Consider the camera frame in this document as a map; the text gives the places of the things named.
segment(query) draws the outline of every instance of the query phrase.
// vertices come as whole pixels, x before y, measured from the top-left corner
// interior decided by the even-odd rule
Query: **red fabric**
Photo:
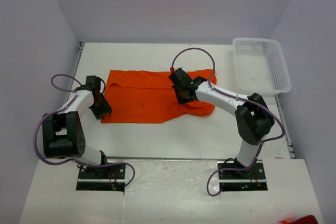
[[[212,70],[188,72],[209,78]],[[186,113],[198,116],[211,114],[215,106],[194,101],[179,105],[168,76],[170,72],[111,70],[105,98],[112,107],[111,116],[102,123],[163,123]]]
[[[292,222],[291,224],[318,224],[318,222],[313,215],[308,215]]]

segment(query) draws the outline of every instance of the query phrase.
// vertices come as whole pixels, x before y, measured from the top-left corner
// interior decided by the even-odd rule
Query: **white table surface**
[[[321,212],[301,159],[267,159],[268,191],[206,193],[215,161],[130,161],[136,170],[125,195],[112,191],[75,191],[78,168],[73,163],[39,162],[20,224],[83,223],[234,223],[275,224],[289,213],[298,218]],[[126,168],[126,179],[130,169]],[[218,176],[211,190],[218,189]]]
[[[218,85],[238,92],[231,46],[86,43],[76,78],[84,82],[87,75],[95,74],[106,80],[110,69],[169,70],[173,57],[189,46],[208,50],[217,64]],[[194,51],[183,55],[176,66],[196,70],[210,68],[211,62]],[[275,99],[265,100],[278,115]],[[90,111],[81,121],[87,143],[109,156],[228,158],[237,155],[240,145],[235,119],[220,109],[206,118],[184,115],[163,124],[100,124]],[[279,133],[276,125],[270,136]],[[260,157],[268,191],[226,192],[217,197],[208,196],[205,189],[217,169],[214,160],[129,160],[136,175],[125,194],[76,191],[74,163],[48,166],[39,161],[20,224],[274,224],[289,213],[315,215],[323,224],[306,164],[289,159],[285,139],[267,144]],[[211,181],[214,189],[218,189],[217,175]]]
[[[163,45],[85,43],[76,78],[85,82],[88,75],[107,80],[111,69],[169,71],[175,55],[188,47],[201,47],[215,59],[217,85],[238,90],[233,47],[224,45]],[[209,57],[192,50],[182,54],[175,67],[187,71],[212,68]],[[271,111],[279,116],[274,97],[264,99]],[[81,118],[87,144],[115,157],[216,158],[235,157],[241,139],[236,119],[216,108],[207,117],[183,115],[162,124],[101,124],[90,111]],[[269,137],[279,135],[275,124]],[[286,139],[267,143],[260,158],[289,158]]]

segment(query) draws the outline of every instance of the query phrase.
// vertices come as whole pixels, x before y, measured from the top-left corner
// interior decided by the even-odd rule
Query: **orange cloth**
[[[211,69],[188,72],[209,78]],[[111,116],[102,123],[163,123],[186,113],[206,116],[215,106],[194,101],[179,105],[168,76],[170,72],[111,70],[106,84],[105,98],[112,107]],[[215,75],[212,83],[216,84]]]

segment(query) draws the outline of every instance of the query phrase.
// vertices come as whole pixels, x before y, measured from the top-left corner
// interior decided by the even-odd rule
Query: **white plastic basket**
[[[233,40],[238,86],[244,91],[275,95],[291,90],[280,43],[271,39]]]

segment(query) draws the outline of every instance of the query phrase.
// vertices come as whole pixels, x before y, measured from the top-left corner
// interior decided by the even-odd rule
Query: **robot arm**
[[[192,80],[181,68],[176,69],[169,79],[173,83],[179,104],[203,101],[229,112],[236,118],[238,132],[243,140],[235,161],[239,168],[248,167],[254,161],[262,140],[274,125],[274,119],[256,105],[232,99],[214,91],[203,77]],[[254,93],[248,97],[212,85],[225,93],[253,100],[267,107],[259,94]]]
[[[75,91],[73,95],[77,97],[74,102],[67,102],[64,111],[48,117],[42,124],[44,154],[47,158],[73,157],[84,164],[106,164],[104,153],[86,144],[80,123],[80,118],[88,108],[98,120],[112,112],[111,106],[100,93],[100,78],[87,76],[86,83]]]

